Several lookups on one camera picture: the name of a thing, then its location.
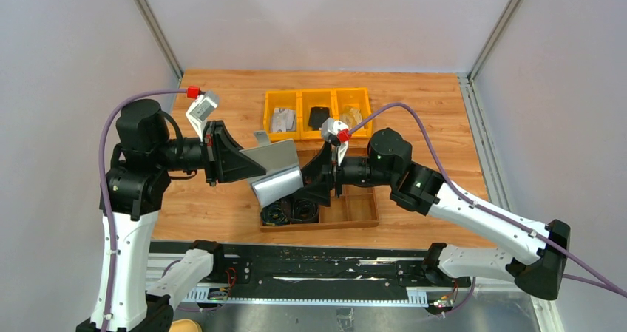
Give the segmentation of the grey card holder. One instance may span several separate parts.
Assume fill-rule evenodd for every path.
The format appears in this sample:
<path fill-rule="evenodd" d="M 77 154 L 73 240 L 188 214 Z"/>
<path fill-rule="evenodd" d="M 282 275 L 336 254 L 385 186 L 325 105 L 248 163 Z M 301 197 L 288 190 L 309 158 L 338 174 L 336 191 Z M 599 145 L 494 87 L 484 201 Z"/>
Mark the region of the grey card holder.
<path fill-rule="evenodd" d="M 256 131 L 258 146 L 243 154 L 265 169 L 264 175 L 251 177 L 248 184 L 263 209 L 303 187 L 299 157 L 293 139 L 271 142 L 266 131 Z"/>

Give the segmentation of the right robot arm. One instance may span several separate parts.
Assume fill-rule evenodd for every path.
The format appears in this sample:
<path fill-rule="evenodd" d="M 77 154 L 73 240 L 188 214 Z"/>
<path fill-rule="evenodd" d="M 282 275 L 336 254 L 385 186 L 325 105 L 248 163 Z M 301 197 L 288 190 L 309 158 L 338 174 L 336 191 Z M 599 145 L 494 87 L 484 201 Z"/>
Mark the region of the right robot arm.
<path fill-rule="evenodd" d="M 567 263 L 571 228 L 560 220 L 526 219 L 448 183 L 443 174 L 412 160 L 412 145 L 391 128 L 374 133 L 366 156 L 344 157 L 325 143 L 303 168 L 303 187 L 295 198 L 321 206 L 343 186 L 389 186 L 390 199 L 402 209 L 437 217 L 491 241 L 495 248 L 461 248 L 433 243 L 421 269 L 426 282 L 442 285 L 459 277 L 483 277 L 514 283 L 544 300 L 558 297 Z"/>

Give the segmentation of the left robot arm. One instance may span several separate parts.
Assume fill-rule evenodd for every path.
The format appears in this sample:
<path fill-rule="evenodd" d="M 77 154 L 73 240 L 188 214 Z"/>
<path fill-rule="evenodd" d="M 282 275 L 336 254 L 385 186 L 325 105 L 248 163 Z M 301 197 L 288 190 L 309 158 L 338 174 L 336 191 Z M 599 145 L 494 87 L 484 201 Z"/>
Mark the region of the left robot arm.
<path fill-rule="evenodd" d="M 104 255 L 98 298 L 78 331 L 167 331 L 174 311 L 201 280 L 232 283 L 221 244 L 196 240 L 180 262 L 146 286 L 152 232 L 163 196 L 181 171 L 187 179 L 204 172 L 211 185 L 265 173 L 243 154 L 222 121 L 208 123 L 198 138 L 171 137 L 173 118 L 152 99 L 119 106 L 108 120 L 119 143 L 101 161 Z"/>

